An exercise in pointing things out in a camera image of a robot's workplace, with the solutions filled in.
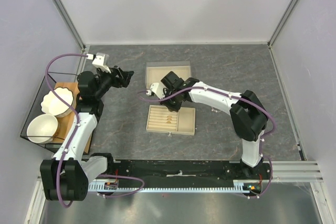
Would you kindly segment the beige ring slot tray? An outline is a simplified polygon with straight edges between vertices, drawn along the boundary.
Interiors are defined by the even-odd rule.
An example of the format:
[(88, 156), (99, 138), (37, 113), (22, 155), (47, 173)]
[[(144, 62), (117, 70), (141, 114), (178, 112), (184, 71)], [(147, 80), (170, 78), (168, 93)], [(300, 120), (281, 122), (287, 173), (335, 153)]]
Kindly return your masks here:
[(196, 110), (181, 107), (178, 112), (170, 112), (165, 106), (150, 105), (147, 132), (194, 135)]

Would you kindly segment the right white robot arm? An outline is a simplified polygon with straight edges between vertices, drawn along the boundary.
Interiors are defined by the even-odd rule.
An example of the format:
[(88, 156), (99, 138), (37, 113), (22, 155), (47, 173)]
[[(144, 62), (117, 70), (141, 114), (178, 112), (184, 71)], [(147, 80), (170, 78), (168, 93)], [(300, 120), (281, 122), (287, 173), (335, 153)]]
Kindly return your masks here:
[(259, 173), (260, 139), (267, 126), (265, 108), (250, 90), (243, 93), (229, 92), (208, 86), (195, 78), (183, 80), (170, 71), (150, 90), (160, 99), (160, 104), (170, 111), (180, 110), (183, 102), (194, 102), (211, 106), (228, 114), (236, 135), (242, 139), (243, 154), (241, 174), (248, 179)]

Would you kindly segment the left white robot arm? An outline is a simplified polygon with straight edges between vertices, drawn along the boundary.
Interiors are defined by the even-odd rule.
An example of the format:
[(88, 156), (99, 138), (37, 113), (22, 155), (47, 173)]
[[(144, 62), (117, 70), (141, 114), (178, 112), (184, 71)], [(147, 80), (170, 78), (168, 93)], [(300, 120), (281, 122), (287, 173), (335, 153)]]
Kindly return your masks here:
[(86, 161), (82, 156), (102, 116), (102, 97), (110, 88), (126, 88), (133, 75), (134, 71), (114, 66), (107, 72), (98, 68), (96, 73), (84, 71), (77, 76), (79, 93), (72, 126), (59, 150), (40, 165), (47, 200), (82, 201), (94, 179), (100, 175), (103, 178), (114, 175), (115, 165), (110, 153), (94, 153)]

